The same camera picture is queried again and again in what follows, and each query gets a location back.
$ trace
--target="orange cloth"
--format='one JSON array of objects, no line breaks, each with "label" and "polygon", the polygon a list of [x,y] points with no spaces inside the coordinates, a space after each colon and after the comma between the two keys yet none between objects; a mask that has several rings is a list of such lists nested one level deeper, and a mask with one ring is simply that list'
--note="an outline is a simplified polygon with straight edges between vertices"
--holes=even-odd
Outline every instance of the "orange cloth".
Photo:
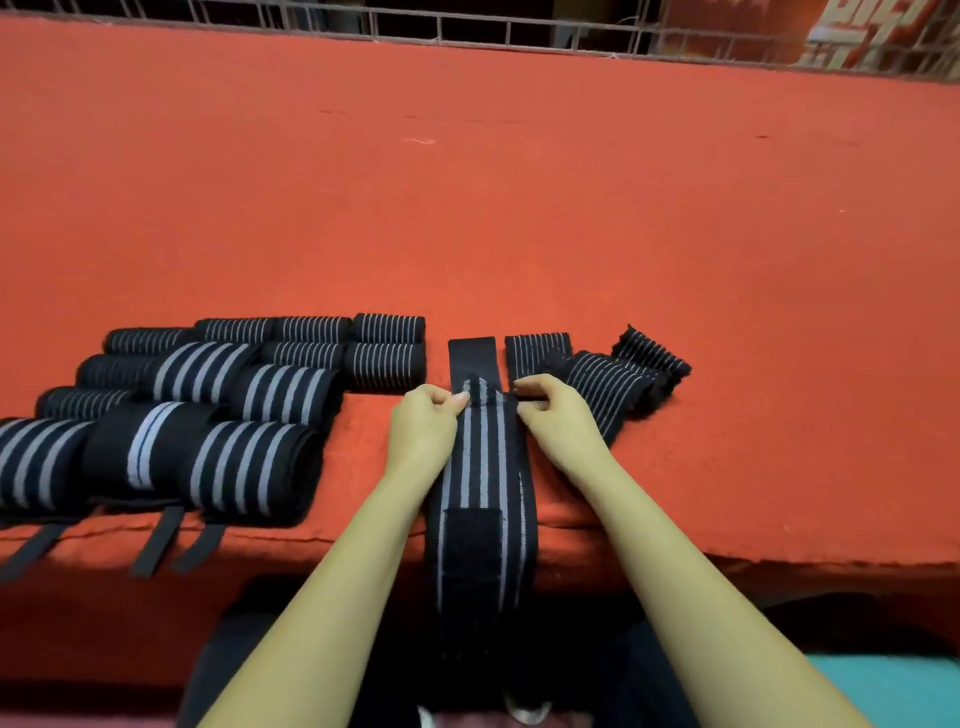
[{"label": "orange cloth", "polygon": [[[631,322],[694,373],[613,449],[700,548],[956,577],[954,88],[13,17],[0,61],[0,414],[116,327],[421,314],[445,385],[449,338],[602,352]],[[4,588],[27,618],[0,619],[0,676],[85,670],[25,656],[44,612],[66,637],[137,604],[133,635],[177,623],[178,584],[209,594],[186,629],[205,634],[256,569],[314,564],[379,476],[395,401],[347,397],[303,525],[231,529],[188,577],[122,578],[155,516],[71,528]],[[538,453],[535,476],[538,586],[622,586]],[[0,558],[31,532],[0,532]],[[143,654],[89,677],[182,672]]]}]

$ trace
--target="teal object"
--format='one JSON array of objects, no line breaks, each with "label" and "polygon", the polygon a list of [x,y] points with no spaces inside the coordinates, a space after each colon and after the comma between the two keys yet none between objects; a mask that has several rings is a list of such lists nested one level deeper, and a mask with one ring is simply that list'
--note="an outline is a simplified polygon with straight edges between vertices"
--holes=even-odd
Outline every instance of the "teal object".
[{"label": "teal object", "polygon": [[807,655],[877,728],[960,728],[960,662],[947,657]]}]

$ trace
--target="velcro strap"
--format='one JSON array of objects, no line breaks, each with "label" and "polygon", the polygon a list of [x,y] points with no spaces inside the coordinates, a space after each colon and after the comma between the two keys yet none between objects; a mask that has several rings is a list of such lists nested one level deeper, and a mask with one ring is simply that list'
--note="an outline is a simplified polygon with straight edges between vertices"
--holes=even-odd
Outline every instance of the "velcro strap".
[{"label": "velcro strap", "polygon": [[493,336],[450,339],[447,348],[450,352],[450,389],[454,392],[466,389],[471,377],[483,379],[485,385],[493,389],[502,389]]},{"label": "velcro strap", "polygon": [[501,611],[503,514],[499,508],[448,508],[443,519],[448,537],[437,596],[444,653],[452,659],[484,654]]},{"label": "velcro strap", "polygon": [[0,565],[0,584],[6,584],[23,575],[30,565],[45,556],[60,539],[67,523],[47,523],[23,543],[14,554]]},{"label": "velcro strap", "polygon": [[146,545],[140,549],[130,569],[130,575],[147,579],[156,573],[163,556],[177,538],[180,523],[183,521],[183,506],[171,505],[163,509],[160,520],[156,522]]},{"label": "velcro strap", "polygon": [[177,573],[189,573],[213,555],[220,547],[226,531],[227,526],[224,523],[207,523],[197,540],[174,559],[170,568]]}]

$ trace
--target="hand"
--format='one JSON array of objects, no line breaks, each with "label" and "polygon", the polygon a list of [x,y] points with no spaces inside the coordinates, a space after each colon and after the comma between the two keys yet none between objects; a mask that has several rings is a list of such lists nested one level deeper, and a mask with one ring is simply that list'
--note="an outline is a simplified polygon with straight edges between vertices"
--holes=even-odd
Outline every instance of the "hand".
[{"label": "hand", "polygon": [[524,397],[547,398],[521,402],[516,413],[550,462],[578,487],[591,471],[612,460],[589,406],[573,387],[551,375],[525,376],[514,387]]},{"label": "hand", "polygon": [[466,392],[453,395],[432,384],[407,392],[390,418],[384,477],[397,475],[429,488],[453,451],[457,415],[469,401]]}]

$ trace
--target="forearm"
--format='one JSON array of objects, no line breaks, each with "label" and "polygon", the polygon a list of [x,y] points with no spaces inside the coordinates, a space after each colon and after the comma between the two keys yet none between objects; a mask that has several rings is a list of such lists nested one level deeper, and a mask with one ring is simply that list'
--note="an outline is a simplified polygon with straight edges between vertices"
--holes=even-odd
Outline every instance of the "forearm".
[{"label": "forearm", "polygon": [[230,681],[203,728],[348,724],[426,487],[386,478],[377,486]]},{"label": "forearm", "polygon": [[867,724],[612,457],[574,481],[702,724]]}]

